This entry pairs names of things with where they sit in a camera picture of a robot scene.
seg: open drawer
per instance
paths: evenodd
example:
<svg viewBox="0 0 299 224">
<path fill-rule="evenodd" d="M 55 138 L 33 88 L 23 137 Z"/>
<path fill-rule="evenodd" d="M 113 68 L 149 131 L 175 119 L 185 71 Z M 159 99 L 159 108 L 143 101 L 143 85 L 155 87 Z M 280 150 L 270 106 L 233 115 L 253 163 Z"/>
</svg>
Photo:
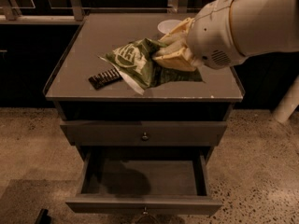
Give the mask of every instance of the open drawer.
<svg viewBox="0 0 299 224">
<path fill-rule="evenodd" d="M 199 147 L 91 147 L 66 203 L 80 213 L 213 215 L 221 207 Z"/>
<path fill-rule="evenodd" d="M 216 146 L 225 121 L 63 121 L 71 144 L 80 146 Z"/>
</svg>

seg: drawer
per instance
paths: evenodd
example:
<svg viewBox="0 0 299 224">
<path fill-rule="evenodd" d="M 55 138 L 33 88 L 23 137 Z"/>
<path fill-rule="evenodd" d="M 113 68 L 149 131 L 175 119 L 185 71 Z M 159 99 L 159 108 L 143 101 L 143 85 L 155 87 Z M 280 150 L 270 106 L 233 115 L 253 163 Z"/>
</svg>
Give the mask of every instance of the drawer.
<svg viewBox="0 0 299 224">
<path fill-rule="evenodd" d="M 213 215 L 206 163 L 199 147 L 91 147 L 78 193 L 79 213 Z"/>
<path fill-rule="evenodd" d="M 71 144 L 81 146 L 216 146 L 225 121 L 64 121 Z"/>
</svg>

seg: drawer knob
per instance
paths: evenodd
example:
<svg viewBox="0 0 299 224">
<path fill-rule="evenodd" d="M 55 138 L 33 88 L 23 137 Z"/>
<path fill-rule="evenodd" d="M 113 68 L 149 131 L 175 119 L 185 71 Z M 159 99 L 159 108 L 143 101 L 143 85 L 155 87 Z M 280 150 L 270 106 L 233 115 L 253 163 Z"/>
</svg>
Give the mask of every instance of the drawer knob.
<svg viewBox="0 0 299 224">
<path fill-rule="evenodd" d="M 143 141 L 148 141 L 150 138 L 149 138 L 148 134 L 147 134 L 146 132 L 144 132 L 144 133 L 142 134 L 142 136 L 141 136 L 141 139 L 142 139 Z"/>
</svg>

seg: white pole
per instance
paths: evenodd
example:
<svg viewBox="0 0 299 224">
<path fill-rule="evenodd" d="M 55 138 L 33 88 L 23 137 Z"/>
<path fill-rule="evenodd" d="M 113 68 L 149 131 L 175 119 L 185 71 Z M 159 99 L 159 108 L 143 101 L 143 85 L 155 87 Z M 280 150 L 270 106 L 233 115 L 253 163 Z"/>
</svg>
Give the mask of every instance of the white pole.
<svg viewBox="0 0 299 224">
<path fill-rule="evenodd" d="M 278 107 L 273 112 L 273 116 L 278 122 L 284 123 L 289 119 L 297 106 L 299 106 L 299 76 L 280 101 Z"/>
</svg>

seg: floor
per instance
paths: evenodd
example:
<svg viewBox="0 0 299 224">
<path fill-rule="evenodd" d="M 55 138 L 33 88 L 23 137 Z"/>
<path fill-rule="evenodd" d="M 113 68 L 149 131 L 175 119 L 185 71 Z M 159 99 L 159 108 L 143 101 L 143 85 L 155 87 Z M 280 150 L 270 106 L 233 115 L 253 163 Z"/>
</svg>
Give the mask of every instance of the floor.
<svg viewBox="0 0 299 224">
<path fill-rule="evenodd" d="M 59 128 L 54 109 L 0 108 L 0 223 L 133 224 L 135 215 L 75 214 L 83 162 Z M 213 216 L 158 215 L 161 224 L 299 223 L 299 112 L 285 124 L 268 110 L 234 110 L 207 165 Z"/>
</svg>

